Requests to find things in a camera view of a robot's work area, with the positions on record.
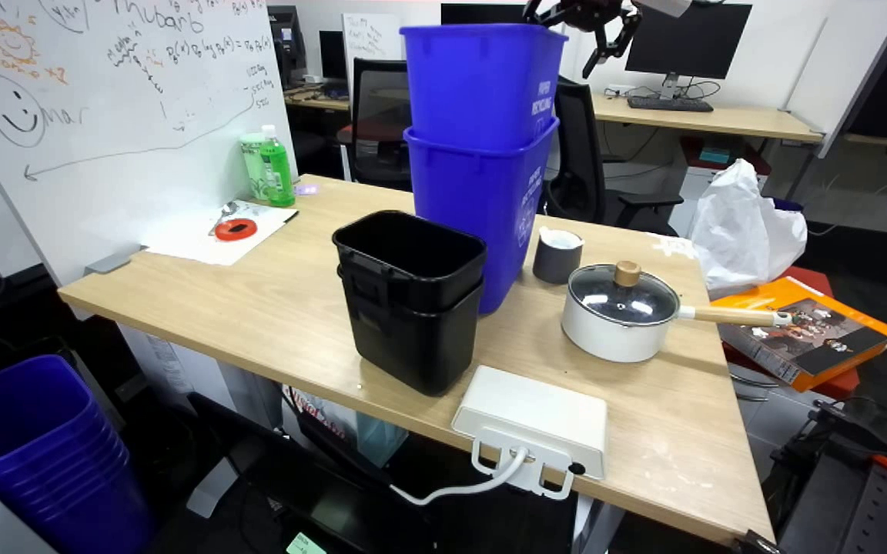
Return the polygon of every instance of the plastic bag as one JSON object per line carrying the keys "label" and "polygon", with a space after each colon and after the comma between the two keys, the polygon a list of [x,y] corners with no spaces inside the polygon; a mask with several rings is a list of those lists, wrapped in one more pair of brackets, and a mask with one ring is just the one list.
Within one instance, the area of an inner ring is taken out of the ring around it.
{"label": "plastic bag", "polygon": [[685,238],[719,300],[779,277],[806,249],[806,218],[762,196],[754,168],[735,159],[692,201]]}

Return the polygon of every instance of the cup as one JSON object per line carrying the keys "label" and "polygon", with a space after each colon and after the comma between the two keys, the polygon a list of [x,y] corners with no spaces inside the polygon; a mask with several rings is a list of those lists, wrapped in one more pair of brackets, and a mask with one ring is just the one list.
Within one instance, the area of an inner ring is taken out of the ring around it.
{"label": "cup", "polygon": [[538,232],[533,275],[541,285],[567,285],[570,275],[578,268],[584,238],[570,232]]}

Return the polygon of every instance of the black plastic bin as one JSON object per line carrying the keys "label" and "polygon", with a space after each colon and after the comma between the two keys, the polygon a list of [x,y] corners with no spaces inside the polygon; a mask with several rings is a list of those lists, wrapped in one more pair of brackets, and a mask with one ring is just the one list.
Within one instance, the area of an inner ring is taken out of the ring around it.
{"label": "black plastic bin", "polygon": [[372,213],[334,244],[359,355],[445,393],[476,355],[483,244],[407,213]]}

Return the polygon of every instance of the blue bin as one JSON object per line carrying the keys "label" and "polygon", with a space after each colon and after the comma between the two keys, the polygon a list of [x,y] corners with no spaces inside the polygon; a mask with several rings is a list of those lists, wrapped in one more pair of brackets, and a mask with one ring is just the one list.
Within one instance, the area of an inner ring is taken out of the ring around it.
{"label": "blue bin", "polygon": [[520,147],[555,120],[563,36],[538,24],[403,27],[414,137]]}
{"label": "blue bin", "polygon": [[0,502],[57,550],[144,550],[153,533],[122,438],[65,358],[0,371]]}
{"label": "blue bin", "polygon": [[407,129],[417,217],[488,248],[480,314],[498,311],[527,258],[557,123],[504,152],[435,145]]}

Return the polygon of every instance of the book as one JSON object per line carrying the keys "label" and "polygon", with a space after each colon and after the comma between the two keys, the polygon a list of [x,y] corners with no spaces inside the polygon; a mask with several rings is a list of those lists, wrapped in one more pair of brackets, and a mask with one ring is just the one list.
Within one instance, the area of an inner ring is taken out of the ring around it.
{"label": "book", "polygon": [[794,391],[832,381],[887,351],[884,321],[794,277],[779,277],[711,304],[792,314],[792,328],[721,328],[721,339]]}

